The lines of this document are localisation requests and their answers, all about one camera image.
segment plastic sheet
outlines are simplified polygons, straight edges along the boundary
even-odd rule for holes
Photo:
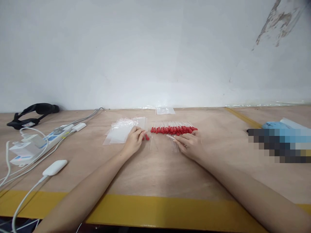
[[[289,119],[287,119],[285,117],[282,118],[282,120],[280,120],[280,122],[283,123],[283,124],[288,125],[291,128],[294,128],[294,129],[307,129],[307,127],[302,126],[302,125],[300,125],[300,124],[298,124],[298,123],[296,123],[294,121],[291,121],[291,120],[289,120]]]
[[[175,114],[175,110],[172,107],[168,107],[166,105],[158,105],[158,106],[151,106],[147,105],[145,107],[141,107],[139,109],[155,109],[155,113],[157,115],[162,115],[162,114]]]
[[[121,144],[125,143],[127,136],[134,126],[138,126],[147,130],[148,118],[146,116],[121,118],[116,123],[111,124],[110,130],[105,134],[107,135],[103,145]]]
[[[125,143],[131,129],[137,126],[138,123],[138,121],[128,118],[119,119],[116,123],[111,125],[103,145]]]
[[[171,107],[157,107],[155,109],[155,112],[157,115],[162,115],[162,114],[175,114],[174,108]]]
[[[226,105],[228,108],[236,108],[236,107],[266,107],[266,106],[292,106],[292,105],[311,105],[311,102],[292,102],[292,103],[286,103],[286,102],[270,102],[265,104],[256,104],[256,103],[246,103],[246,104],[230,104]]]

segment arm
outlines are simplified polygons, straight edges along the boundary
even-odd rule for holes
[[[118,173],[140,148],[146,131],[134,127],[124,148],[81,181],[39,224],[35,233],[75,232]]]
[[[181,152],[208,170],[270,232],[311,232],[311,217],[246,173],[209,156],[197,131],[174,136]]]

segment wall stain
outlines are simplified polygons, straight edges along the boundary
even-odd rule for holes
[[[278,7],[280,6],[281,1],[282,0],[275,1],[272,7],[272,10],[270,11],[270,14],[266,20],[266,23],[263,26],[256,40],[257,45],[259,45],[263,34],[268,34],[268,33],[271,33],[272,31],[277,31],[278,33],[276,36],[275,46],[278,47],[280,44],[281,38],[284,38],[292,31],[297,21],[299,20],[303,10],[307,6],[307,4],[304,4],[301,7],[296,7],[292,9],[290,12],[285,13],[284,11],[280,12],[280,10],[278,10]]]

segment forearm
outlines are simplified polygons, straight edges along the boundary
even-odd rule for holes
[[[96,169],[43,219],[35,232],[74,232],[130,156],[120,152]]]
[[[270,232],[311,232],[310,216],[269,187],[217,157],[197,162]]]

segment stack of plastic bags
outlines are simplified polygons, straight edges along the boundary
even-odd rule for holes
[[[121,118],[116,123],[112,123],[103,145],[125,143],[134,126],[147,130],[147,117]]]

